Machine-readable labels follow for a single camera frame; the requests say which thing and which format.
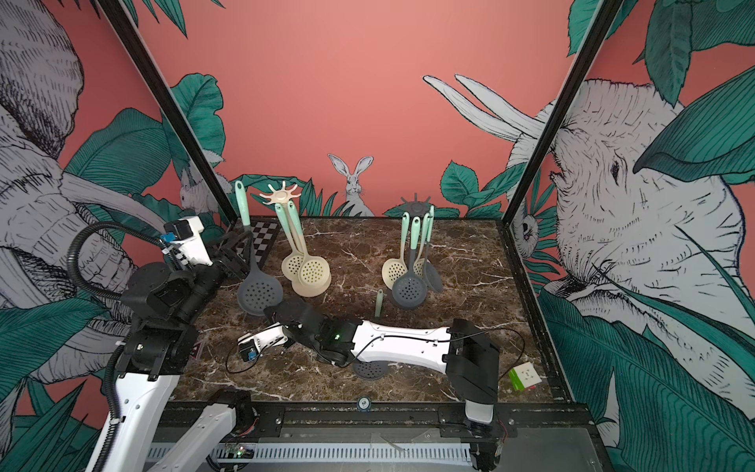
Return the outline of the beige skimmer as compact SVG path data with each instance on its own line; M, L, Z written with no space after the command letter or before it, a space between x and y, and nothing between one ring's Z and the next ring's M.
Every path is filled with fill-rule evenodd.
M407 272L405 248L410 220L409 213L405 212L401 218L399 257L388 259L383 263L383 267L381 268L381 277L383 278L383 283L388 289L393 289L393 285Z
M291 249L291 253L286 256L281 263L281 271L287 279L295 281L298 278L298 273L304 262L304 255L298 250L294 241L286 208L282 204L276 203L274 209Z
M423 258L424 249L426 246L427 241L427 232L428 232L428 223L430 220L430 214L425 214L423 217L422 225L421 225L421 232L420 232L420 246L419 250L417 252L417 258L413 265L414 267L414 273L418 275L418 277L424 276L424 263L425 259Z
M294 281L294 291L302 297L317 297L330 287L330 264L323 257L309 254L298 210L292 200L287 202L287 216L297 249L303 254L303 261Z

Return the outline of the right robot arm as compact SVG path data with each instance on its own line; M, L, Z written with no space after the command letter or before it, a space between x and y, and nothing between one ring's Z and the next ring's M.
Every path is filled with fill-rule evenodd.
M330 318L299 298L269 309L274 324L253 335L262 354L277 345L299 343L335 367L387 362L419 366L446 375L465 403L467 420L494 422L499 395L499 346L466 320L440 328L397 328L366 320Z

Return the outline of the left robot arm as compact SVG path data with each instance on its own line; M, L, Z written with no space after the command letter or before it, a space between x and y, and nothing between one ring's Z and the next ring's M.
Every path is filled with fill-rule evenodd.
M250 231L228 232L204 243L198 225L198 218L174 220L155 238L115 221L96 222L82 229L68 249L66 269L76 287L132 312L131 328L105 368L108 416L90 471L142 469L162 411L198 340L197 318L226 279L242 279L257 265ZM80 255L88 238L108 229L159 247L165 261L137 269L120 292L89 283L80 270Z

